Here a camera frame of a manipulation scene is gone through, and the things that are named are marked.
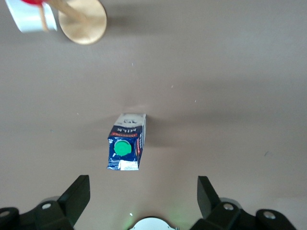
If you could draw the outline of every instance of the gray floor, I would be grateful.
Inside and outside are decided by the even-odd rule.
[[[0,207],[26,212],[89,174],[76,230],[148,215],[188,230],[206,175],[247,212],[305,229],[307,1],[102,3],[105,36],[80,46],[20,33],[0,2]],[[138,172],[106,169],[122,112],[149,118]]]

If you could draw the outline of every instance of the white cup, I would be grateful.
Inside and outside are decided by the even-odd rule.
[[[21,0],[5,0],[11,15],[23,33],[43,31],[39,8]],[[50,6],[43,3],[48,30],[57,30],[57,24]]]

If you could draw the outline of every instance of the black bracket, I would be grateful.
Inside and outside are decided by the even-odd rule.
[[[0,208],[0,230],[73,230],[90,200],[90,179],[81,175],[57,201],[46,201],[19,214],[14,207]]]
[[[261,209],[254,217],[231,202],[222,202],[206,176],[198,177],[197,201],[203,219],[190,230],[296,230],[275,210]]]

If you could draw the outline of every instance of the wooden stand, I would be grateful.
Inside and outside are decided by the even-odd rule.
[[[106,30],[106,12],[99,0],[48,0],[59,10],[59,24],[73,42],[89,45],[97,42]]]

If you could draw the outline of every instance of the wooden stick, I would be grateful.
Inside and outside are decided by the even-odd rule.
[[[40,20],[42,21],[43,30],[45,32],[48,32],[49,30],[48,30],[48,26],[47,26],[47,22],[46,22],[44,7],[43,7],[43,5],[40,5],[40,6],[38,6],[38,8],[39,8]]]
[[[87,17],[83,13],[76,11],[74,8],[72,8],[63,0],[48,0],[47,3],[53,8],[57,9],[58,11],[61,11],[63,14],[66,14],[67,16],[76,21],[82,23],[88,21]]]

